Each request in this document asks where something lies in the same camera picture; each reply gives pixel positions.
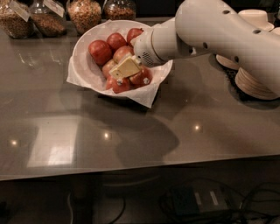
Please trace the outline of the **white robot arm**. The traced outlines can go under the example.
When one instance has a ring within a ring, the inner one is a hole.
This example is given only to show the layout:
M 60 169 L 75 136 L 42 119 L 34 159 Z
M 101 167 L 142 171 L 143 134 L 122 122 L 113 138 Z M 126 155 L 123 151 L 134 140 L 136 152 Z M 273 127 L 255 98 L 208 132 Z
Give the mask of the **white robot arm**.
M 236 62 L 280 95 L 280 37 L 245 21 L 222 0 L 185 0 L 175 17 L 132 39 L 147 67 L 214 53 Z

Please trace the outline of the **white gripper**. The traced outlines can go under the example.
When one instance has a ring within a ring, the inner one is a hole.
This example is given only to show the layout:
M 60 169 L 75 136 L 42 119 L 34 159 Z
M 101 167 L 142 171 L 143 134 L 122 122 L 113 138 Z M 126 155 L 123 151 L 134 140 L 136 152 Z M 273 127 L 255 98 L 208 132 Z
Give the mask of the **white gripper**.
M 147 67 L 157 67 L 164 62 L 157 56 L 152 44 L 153 29 L 145 29 L 139 36 L 133 38 L 131 43 L 136 56 L 123 57 L 109 70 L 115 79 L 128 78 L 141 70 L 141 62 Z

